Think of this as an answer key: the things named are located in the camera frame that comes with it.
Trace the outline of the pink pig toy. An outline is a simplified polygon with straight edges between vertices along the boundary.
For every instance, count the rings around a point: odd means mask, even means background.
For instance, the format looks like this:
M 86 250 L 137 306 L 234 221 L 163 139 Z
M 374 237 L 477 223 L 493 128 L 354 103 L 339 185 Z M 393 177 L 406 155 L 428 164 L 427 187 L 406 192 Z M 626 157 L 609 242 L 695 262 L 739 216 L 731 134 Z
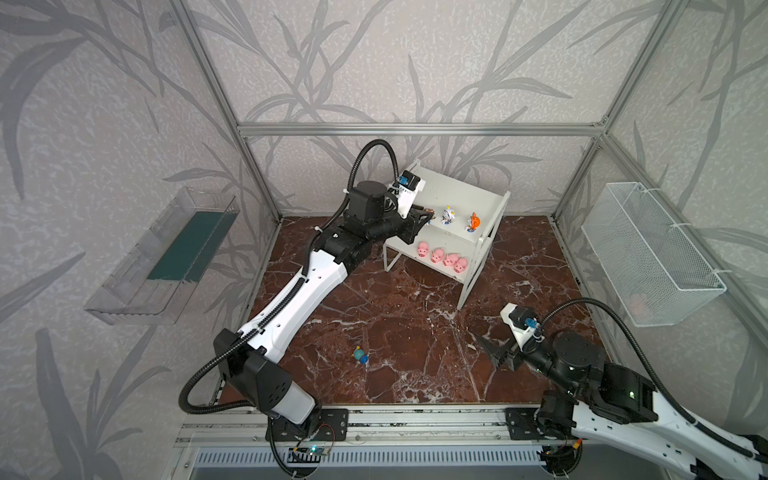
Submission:
M 454 264 L 454 272 L 457 274 L 463 273 L 469 266 L 469 261 L 465 257 L 460 257 Z
M 430 260 L 433 264 L 442 263 L 445 258 L 445 250 L 443 248 L 436 248 L 431 252 Z
M 419 258 L 426 258 L 430 252 L 430 248 L 427 242 L 421 241 L 417 246 L 417 255 Z
M 456 262 L 459 260 L 460 255 L 458 253 L 450 253 L 447 254 L 443 259 L 443 264 L 446 267 L 453 267 Z

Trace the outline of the white hooded Doraemon figure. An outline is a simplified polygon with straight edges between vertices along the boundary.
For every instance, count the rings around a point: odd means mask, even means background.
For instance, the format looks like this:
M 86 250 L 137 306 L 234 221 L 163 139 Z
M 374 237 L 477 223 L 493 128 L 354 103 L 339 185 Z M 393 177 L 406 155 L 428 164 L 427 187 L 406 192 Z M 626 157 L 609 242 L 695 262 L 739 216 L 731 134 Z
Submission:
M 442 213 L 442 219 L 441 219 L 442 224 L 450 225 L 454 222 L 455 218 L 456 218 L 455 211 L 450 206 L 446 206 Z

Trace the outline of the orange hooded Doraemon figure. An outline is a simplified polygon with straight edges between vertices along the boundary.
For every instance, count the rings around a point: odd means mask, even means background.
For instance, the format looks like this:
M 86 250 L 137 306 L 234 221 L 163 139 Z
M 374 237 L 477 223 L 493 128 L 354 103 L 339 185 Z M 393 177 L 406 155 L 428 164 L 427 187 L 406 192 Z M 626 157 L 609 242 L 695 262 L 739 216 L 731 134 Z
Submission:
M 477 216 L 475 212 L 473 212 L 468 219 L 466 231 L 468 233 L 474 233 L 479 228 L 480 225 L 481 225 L 480 218 Z

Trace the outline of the teal hooded Doraemon figure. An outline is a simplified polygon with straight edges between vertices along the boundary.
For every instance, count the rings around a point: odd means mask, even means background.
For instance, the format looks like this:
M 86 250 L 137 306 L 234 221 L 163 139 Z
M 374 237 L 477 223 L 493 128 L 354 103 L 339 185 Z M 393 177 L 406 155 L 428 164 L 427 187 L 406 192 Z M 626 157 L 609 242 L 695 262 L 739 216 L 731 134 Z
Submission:
M 360 347 L 355 348 L 353 352 L 353 357 L 357 362 L 359 362 L 362 365 L 365 365 L 369 360 L 368 355 Z

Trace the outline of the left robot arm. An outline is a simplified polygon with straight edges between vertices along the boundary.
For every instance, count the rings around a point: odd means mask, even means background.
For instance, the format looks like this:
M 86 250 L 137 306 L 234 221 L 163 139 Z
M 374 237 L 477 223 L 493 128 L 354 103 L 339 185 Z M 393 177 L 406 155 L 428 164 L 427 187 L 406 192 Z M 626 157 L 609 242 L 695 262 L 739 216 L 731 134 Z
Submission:
M 307 438 L 320 427 L 318 400 L 295 383 L 279 362 L 319 304 L 363 263 L 372 247 L 392 237 L 410 244 L 432 215 L 416 205 L 424 181 L 402 174 L 387 187 L 375 181 L 349 185 L 334 215 L 315 229 L 301 269 L 273 300 L 238 331 L 222 330 L 215 356 L 182 387 L 181 410 L 205 415 L 253 406 L 270 420 L 283 420 Z M 189 395 L 213 369 L 242 395 L 225 404 L 194 405 Z

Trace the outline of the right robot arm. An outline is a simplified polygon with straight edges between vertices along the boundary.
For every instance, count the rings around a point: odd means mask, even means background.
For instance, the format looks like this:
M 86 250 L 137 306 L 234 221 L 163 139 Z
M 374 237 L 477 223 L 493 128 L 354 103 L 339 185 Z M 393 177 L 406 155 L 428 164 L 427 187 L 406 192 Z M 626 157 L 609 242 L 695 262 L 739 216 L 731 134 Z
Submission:
M 553 388 L 526 421 L 508 419 L 511 436 L 597 440 L 653 462 L 685 479 L 764 479 L 767 443 L 725 432 L 683 415 L 646 376 L 606 361 L 600 347 L 574 332 L 537 341 L 515 333 L 502 345 L 478 344 L 495 367 L 523 365 Z

